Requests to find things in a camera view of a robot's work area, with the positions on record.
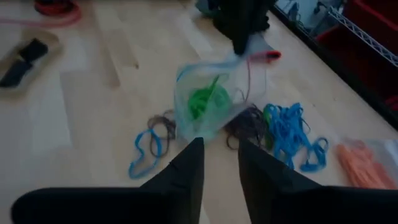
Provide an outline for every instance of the wooden floor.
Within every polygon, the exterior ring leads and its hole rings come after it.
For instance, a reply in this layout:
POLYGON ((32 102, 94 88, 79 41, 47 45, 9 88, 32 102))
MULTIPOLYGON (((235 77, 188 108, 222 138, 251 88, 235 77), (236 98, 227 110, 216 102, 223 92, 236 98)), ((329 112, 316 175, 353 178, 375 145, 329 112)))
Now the wooden floor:
MULTIPOLYGON (((177 69, 221 59, 231 44, 200 17, 193 2, 79 1, 83 19, 53 29, 63 52, 22 98, 0 98, 0 223, 18 196, 42 187, 140 186, 131 180, 133 141, 147 119, 173 107, 177 69)), ((1 1, 2 17, 41 19, 27 1, 1 1)), ((265 39, 283 57, 267 70, 264 104, 301 102, 312 132, 333 144, 342 136, 396 139, 397 133, 312 51, 270 14, 265 39)), ((0 57, 21 27, 0 24, 0 57)), ((206 144, 202 223, 250 223, 236 151, 225 133, 206 144)), ((158 171, 178 154, 172 144, 158 171)), ((295 158, 300 162, 302 157, 295 158)), ((306 174, 345 185, 333 149, 328 166, 306 174)))

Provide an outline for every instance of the plastic bag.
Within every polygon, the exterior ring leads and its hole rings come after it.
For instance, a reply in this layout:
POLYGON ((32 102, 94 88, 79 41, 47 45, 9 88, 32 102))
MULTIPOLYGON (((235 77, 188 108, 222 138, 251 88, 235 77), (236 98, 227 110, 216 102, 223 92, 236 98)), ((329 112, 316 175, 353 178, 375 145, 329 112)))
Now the plastic bag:
POLYGON ((187 65, 174 91, 177 135, 190 142, 216 132, 266 92, 264 62, 232 58, 187 65))
POLYGON ((345 138, 336 149, 354 187, 397 189, 398 141, 345 138))

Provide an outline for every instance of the black cord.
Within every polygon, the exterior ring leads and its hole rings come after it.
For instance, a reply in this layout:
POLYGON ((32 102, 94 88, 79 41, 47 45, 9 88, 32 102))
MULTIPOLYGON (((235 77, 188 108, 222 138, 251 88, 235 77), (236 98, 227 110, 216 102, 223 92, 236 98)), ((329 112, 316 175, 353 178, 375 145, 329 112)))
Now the black cord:
POLYGON ((149 129, 154 129, 155 126, 158 124, 164 125, 166 130, 167 130, 167 135, 166 137, 160 137, 161 140, 166 140, 166 150, 161 153, 161 155, 157 155, 153 151, 152 144, 154 142, 154 137, 151 134, 150 136, 150 144, 149 144, 149 151, 150 153, 156 157, 156 158, 161 158, 164 157, 168 151, 169 151, 169 146, 170 146, 170 141, 175 139, 175 120, 172 118, 174 116, 174 111, 173 110, 167 110, 163 113, 163 115, 155 115, 152 118, 150 118, 147 122, 148 128, 149 129))
POLYGON ((255 105, 251 105, 248 109, 238 114, 224 129, 228 133, 226 145, 232 150, 236 149, 229 143, 231 137, 248 139, 258 147, 266 149, 263 139, 266 135, 267 124, 264 121, 262 111, 255 105))

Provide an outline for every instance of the blue elastic band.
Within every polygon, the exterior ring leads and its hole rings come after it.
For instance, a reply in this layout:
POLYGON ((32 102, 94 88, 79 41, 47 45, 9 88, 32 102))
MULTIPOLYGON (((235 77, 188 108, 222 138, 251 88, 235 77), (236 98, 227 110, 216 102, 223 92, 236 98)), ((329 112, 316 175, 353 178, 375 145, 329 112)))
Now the blue elastic band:
POLYGON ((326 167, 328 141, 325 138, 318 138, 313 144, 310 144, 303 130, 303 123, 307 126, 308 124, 302 118, 303 108, 300 103, 295 103, 290 108, 268 104, 264 111, 271 116, 269 131, 274 136, 275 158, 280 159, 280 152, 282 151, 284 153, 284 162, 294 169, 292 159, 302 146, 305 146, 307 148, 307 160, 300 166, 300 170, 303 172, 316 172, 326 167), (321 142, 325 142, 324 147, 321 147, 321 142), (309 162, 312 152, 315 153, 318 160, 314 164, 309 162))
POLYGON ((129 176, 132 179, 138 179, 141 178, 145 175, 147 175, 152 169, 154 169, 159 161, 159 158, 156 157, 154 163, 148 167, 145 168, 144 170, 142 170, 141 172, 135 174, 134 173, 134 169, 136 168, 137 165, 139 165, 145 158, 145 152, 144 150, 139 146, 139 141, 142 139, 143 135, 146 133, 150 133, 156 142, 156 146, 157 146, 157 155, 162 155, 162 142, 160 140, 160 137, 155 133, 155 131, 153 129, 148 129, 146 131, 143 131, 141 133, 139 133, 136 137, 136 140, 134 141, 134 144, 136 145, 136 149, 139 151, 140 156, 137 160, 132 161, 130 163, 130 167, 129 167, 129 176))

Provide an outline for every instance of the blue string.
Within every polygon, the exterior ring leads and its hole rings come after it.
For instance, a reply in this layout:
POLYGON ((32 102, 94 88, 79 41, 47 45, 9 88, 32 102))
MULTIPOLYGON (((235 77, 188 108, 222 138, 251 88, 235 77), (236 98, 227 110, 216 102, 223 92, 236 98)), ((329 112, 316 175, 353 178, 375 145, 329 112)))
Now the blue string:
POLYGON ((153 129, 148 129, 148 130, 143 131, 143 132, 141 132, 141 133, 139 133, 139 134, 137 135, 136 140, 134 141, 134 144, 136 145, 136 149, 139 151, 140 156, 139 156, 138 159, 136 159, 135 161, 132 161, 132 162, 130 163, 130 167, 129 167, 129 176, 130 176, 130 178, 132 178, 132 179, 138 179, 138 178, 141 178, 141 177, 147 175, 150 171, 152 171, 152 170, 156 167, 156 165, 157 165, 157 163, 158 163, 158 161, 159 161, 159 156, 162 155, 162 142, 161 142, 161 140, 160 140, 160 137, 155 133, 155 131, 154 131, 153 129), (139 164, 144 160, 144 158, 145 158, 145 152, 144 152, 144 150, 139 146, 139 142, 140 142, 140 140, 142 139, 142 137, 144 136, 144 134, 146 134, 146 133, 150 133, 150 134, 153 136, 153 138, 155 139, 156 146, 157 146, 157 155, 158 155, 158 156, 155 157, 155 161, 154 161, 154 163, 153 163, 151 166, 149 166, 149 167, 143 169, 141 172, 135 174, 135 173, 134 173, 134 169, 135 169, 136 166, 139 165, 139 164))
POLYGON ((264 108, 265 113, 269 113, 271 121, 269 131, 274 136, 274 156, 281 157, 284 153, 284 162, 294 169, 293 157, 305 146, 307 148, 307 160, 300 166, 303 172, 316 172, 326 167, 326 153, 329 147, 326 138, 318 138, 313 144, 307 138, 303 130, 303 123, 308 124, 302 118, 303 108, 300 103, 293 104, 290 108, 283 108, 268 104, 264 108), (316 163, 310 163, 310 156, 314 152, 317 157, 316 163))

